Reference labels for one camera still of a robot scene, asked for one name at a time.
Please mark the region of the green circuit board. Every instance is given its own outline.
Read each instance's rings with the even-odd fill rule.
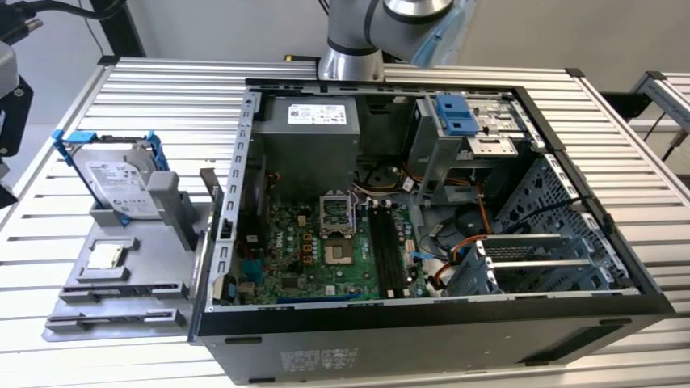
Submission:
[[[394,209],[393,218],[401,242],[401,258],[405,261],[406,242],[414,241],[405,206]],[[290,302],[295,298],[329,297],[353,301],[381,299],[368,208],[361,206],[357,209],[357,232],[348,242],[352,244],[350,264],[326,263],[326,249],[333,240],[329,242],[320,235],[320,228],[318,203],[271,207],[267,235],[270,248],[265,260],[265,283],[257,286],[257,304],[274,304],[281,300]],[[426,294],[426,286],[421,265],[414,267],[420,276],[410,282],[410,297],[421,297]]]

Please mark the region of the slatted metal table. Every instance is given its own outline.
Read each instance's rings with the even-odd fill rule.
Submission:
[[[154,129],[166,144],[171,169],[182,177],[182,189],[194,200],[207,200],[199,168],[215,167],[226,179],[245,79],[314,79],[316,73],[314,64],[300,62],[123,59],[98,68],[59,127],[122,136]],[[596,388],[690,383],[690,192],[589,81],[565,70],[420,70],[406,65],[389,65],[386,78],[528,89],[679,316],[564,368],[301,386],[464,382],[466,387]],[[21,203],[0,213],[0,386],[233,386],[206,348],[187,345],[185,337],[43,341],[45,317],[93,225],[87,215],[93,200],[50,143],[15,191]]]
[[[671,141],[668,154],[663,157],[667,160],[673,149],[681,146],[690,134],[690,74],[649,71],[632,92],[645,93],[681,127]]]

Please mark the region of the ram slot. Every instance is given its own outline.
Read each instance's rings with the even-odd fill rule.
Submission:
[[[388,207],[369,208],[372,245],[382,298],[405,297],[404,290],[408,288],[396,221],[390,212]]]

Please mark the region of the cable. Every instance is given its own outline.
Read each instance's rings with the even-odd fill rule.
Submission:
[[[115,16],[118,11],[126,5],[127,0],[114,0],[109,8],[101,12],[89,11],[85,8],[66,4],[65,2],[57,2],[55,0],[39,0],[38,2],[29,2],[30,8],[37,12],[45,11],[61,11],[74,14],[87,19],[106,20]]]
[[[494,233],[492,231],[492,224],[489,223],[489,217],[486,216],[486,209],[485,209],[485,200],[482,199],[485,195],[482,194],[482,184],[477,184],[477,198],[480,201],[480,213],[482,214],[482,223],[485,224],[485,230],[488,234]]]
[[[82,0],[79,0],[79,6],[83,8],[85,5],[82,4]],[[97,34],[94,34],[94,30],[91,28],[91,24],[89,22],[89,19],[85,18],[85,23],[87,24],[87,28],[89,28],[89,33],[91,34],[91,37],[94,38],[94,42],[97,42],[97,45],[99,47],[99,51],[101,51],[101,56],[105,57],[106,56],[106,51],[105,51],[105,46],[101,45],[101,42],[99,42],[99,39],[97,39]]]
[[[326,3],[326,0],[318,0],[318,1],[320,1],[320,6],[322,6],[324,13],[326,15],[329,15],[329,4]]]
[[[671,157],[671,153],[673,152],[673,150],[676,149],[675,146],[669,147],[669,149],[667,150],[667,154],[665,156],[661,157],[661,161],[665,162],[667,159]]]
[[[476,241],[478,240],[482,240],[486,238],[486,234],[481,234],[478,236],[473,236],[470,238],[466,238],[454,248],[453,248],[453,257],[452,257],[452,260],[444,264],[444,267],[440,268],[440,270],[437,271],[436,275],[434,275],[434,280],[436,280],[436,283],[438,285],[441,285],[441,275],[444,274],[444,272],[450,268],[453,267],[454,265],[458,265],[460,262],[458,262],[458,250],[465,247],[468,244],[470,243],[474,243]]]
[[[562,201],[557,202],[553,205],[545,206],[544,208],[540,208],[540,209],[534,210],[530,214],[528,214],[525,217],[522,217],[518,222],[516,222],[512,226],[509,226],[505,230],[502,230],[502,232],[500,234],[513,234],[513,233],[516,233],[516,231],[521,227],[525,228],[525,220],[528,220],[528,218],[534,217],[537,214],[548,212],[549,210],[554,210],[554,209],[562,208],[564,206],[572,205],[576,202],[578,202],[578,201],[581,201],[581,200],[584,200],[584,199],[586,199],[589,197],[590,196],[580,196],[580,197],[573,198],[570,200],[562,200]]]
[[[402,164],[402,170],[406,172],[408,176],[410,176],[410,178],[417,183],[422,183],[422,177],[421,176],[416,176],[416,174],[413,174],[410,172],[410,170],[408,169],[408,164],[406,163]],[[456,179],[456,178],[446,178],[446,182],[452,182],[452,183],[457,184],[458,186],[469,186],[470,185],[469,181],[462,180],[462,179]]]
[[[645,141],[648,141],[649,139],[649,135],[652,135],[652,132],[655,131],[655,129],[657,128],[657,125],[660,125],[660,122],[661,122],[661,119],[664,119],[667,116],[667,112],[664,112],[660,116],[660,118],[657,119],[657,122],[655,123],[655,125],[652,126],[652,128],[649,129],[649,132],[648,134],[645,135]]]

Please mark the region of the white wall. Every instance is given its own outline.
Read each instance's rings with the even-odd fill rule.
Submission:
[[[201,61],[282,61],[321,56],[328,16],[317,0],[135,0],[147,52]]]
[[[690,72],[689,0],[482,0],[464,65],[580,67],[600,90]]]
[[[581,67],[628,91],[645,70],[690,71],[689,0],[480,0],[462,65]],[[143,44],[161,57],[281,61],[318,56],[328,20],[317,0],[135,0]]]
[[[34,88],[30,124],[25,131],[21,152],[5,159],[11,172],[9,185],[14,185],[79,91],[85,87],[101,58],[101,51],[89,34],[85,19],[62,12],[39,15],[45,25],[15,46],[21,74]],[[91,22],[97,37],[111,53],[99,22]]]

